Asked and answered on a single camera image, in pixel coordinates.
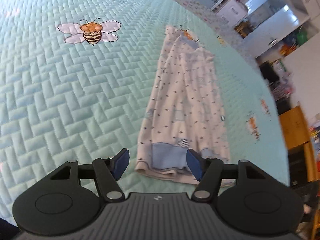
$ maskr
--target bee head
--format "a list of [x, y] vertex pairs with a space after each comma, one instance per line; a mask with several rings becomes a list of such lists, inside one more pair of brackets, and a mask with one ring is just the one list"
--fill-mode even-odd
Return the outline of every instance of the bee head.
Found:
[[93, 32], [99, 32], [102, 30], [102, 26], [98, 23], [95, 23], [94, 21], [96, 19], [101, 18], [95, 18], [92, 22], [88, 22], [86, 20], [81, 19], [80, 21], [86, 21], [86, 24], [81, 25], [80, 30], [84, 31], [85, 33], [93, 33]]

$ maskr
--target quilted bedspread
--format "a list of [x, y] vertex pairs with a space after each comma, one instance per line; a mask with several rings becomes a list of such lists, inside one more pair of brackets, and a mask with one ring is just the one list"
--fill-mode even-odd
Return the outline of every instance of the quilted bedspread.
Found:
[[199, 3], [0, 0], [1, 218], [15, 224], [13, 201], [65, 161], [91, 163], [122, 148], [131, 157], [119, 181], [126, 194], [194, 189], [133, 171], [167, 24], [192, 30], [215, 54], [231, 162], [249, 159], [288, 183], [268, 88], [237, 34]]

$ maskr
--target green object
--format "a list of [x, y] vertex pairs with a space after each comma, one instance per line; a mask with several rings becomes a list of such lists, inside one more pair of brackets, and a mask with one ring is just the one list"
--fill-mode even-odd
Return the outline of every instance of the green object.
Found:
[[297, 34], [297, 43], [299, 46], [305, 44], [308, 41], [307, 31], [305, 29], [300, 29]]

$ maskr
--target cabinet handle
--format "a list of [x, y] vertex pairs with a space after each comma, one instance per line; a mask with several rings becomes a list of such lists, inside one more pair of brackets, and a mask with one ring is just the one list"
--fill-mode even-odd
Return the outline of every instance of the cabinet handle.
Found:
[[277, 43], [277, 41], [278, 41], [278, 39], [274, 39], [273, 41], [271, 41], [271, 42], [269, 43], [269, 46], [275, 45], [275, 44]]

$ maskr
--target fabric fold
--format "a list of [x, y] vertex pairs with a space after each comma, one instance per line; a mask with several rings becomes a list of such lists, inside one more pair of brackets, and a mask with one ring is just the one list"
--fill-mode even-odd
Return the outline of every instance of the fabric fold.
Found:
[[214, 55], [186, 31], [167, 26], [165, 33], [138, 137], [135, 170], [158, 179], [198, 184], [186, 163], [189, 148], [205, 158], [230, 159]]

